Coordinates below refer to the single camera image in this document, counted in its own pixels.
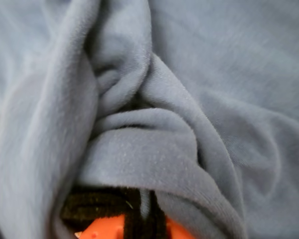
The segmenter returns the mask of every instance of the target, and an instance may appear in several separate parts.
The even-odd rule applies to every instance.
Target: gray-blue cloth
[[[0,239],[73,239],[75,184],[299,239],[299,0],[0,0]]]

